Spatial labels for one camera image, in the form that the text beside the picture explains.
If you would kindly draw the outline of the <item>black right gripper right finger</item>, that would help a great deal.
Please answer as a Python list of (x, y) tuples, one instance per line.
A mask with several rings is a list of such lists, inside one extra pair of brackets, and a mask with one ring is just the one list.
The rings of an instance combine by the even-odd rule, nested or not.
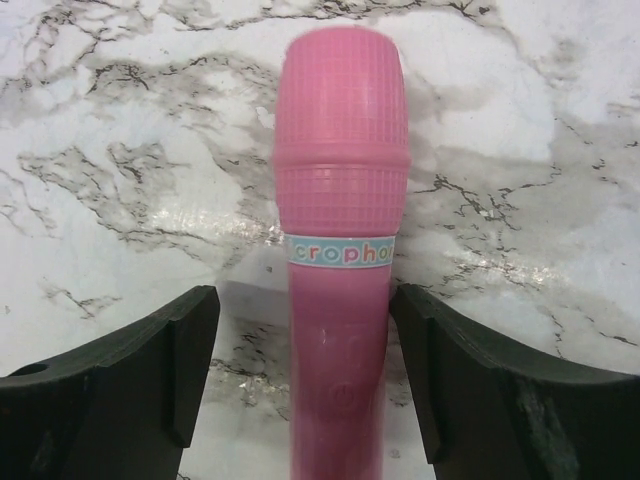
[(390, 303), (439, 479), (635, 479), (639, 379), (536, 350), (413, 284)]

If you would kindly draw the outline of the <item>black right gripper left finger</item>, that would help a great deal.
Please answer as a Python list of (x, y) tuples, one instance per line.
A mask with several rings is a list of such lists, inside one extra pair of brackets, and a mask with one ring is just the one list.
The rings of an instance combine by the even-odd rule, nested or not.
[(174, 479), (193, 439), (220, 302), (197, 286), (1, 380), (4, 479)]

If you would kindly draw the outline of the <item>pink toy microphone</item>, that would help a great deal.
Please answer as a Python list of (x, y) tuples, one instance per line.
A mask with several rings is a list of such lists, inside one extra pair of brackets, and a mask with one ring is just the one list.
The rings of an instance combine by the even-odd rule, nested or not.
[(411, 156), (395, 44), (310, 31), (289, 46), (272, 154), (291, 305), (291, 475), (382, 475), (395, 239)]

